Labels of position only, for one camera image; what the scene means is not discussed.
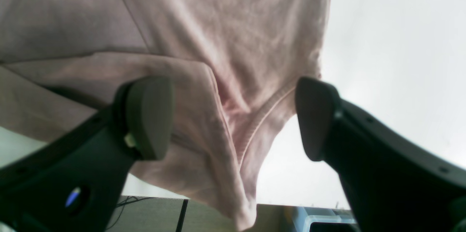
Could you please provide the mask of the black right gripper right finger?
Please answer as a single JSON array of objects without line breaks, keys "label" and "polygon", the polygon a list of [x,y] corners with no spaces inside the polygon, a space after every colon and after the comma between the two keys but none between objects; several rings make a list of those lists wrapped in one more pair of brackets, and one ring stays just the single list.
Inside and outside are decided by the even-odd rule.
[{"label": "black right gripper right finger", "polygon": [[339,175],[361,232],[464,232],[465,170],[403,138],[337,89],[298,79],[306,156]]}]

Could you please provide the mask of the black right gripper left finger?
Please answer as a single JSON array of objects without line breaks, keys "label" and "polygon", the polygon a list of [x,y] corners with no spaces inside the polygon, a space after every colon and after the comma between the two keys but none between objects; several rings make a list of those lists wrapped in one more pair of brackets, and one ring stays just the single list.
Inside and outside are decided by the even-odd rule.
[{"label": "black right gripper left finger", "polygon": [[148,76],[73,131],[1,168],[1,222],[17,232],[103,232],[137,161],[161,161],[174,85]]}]

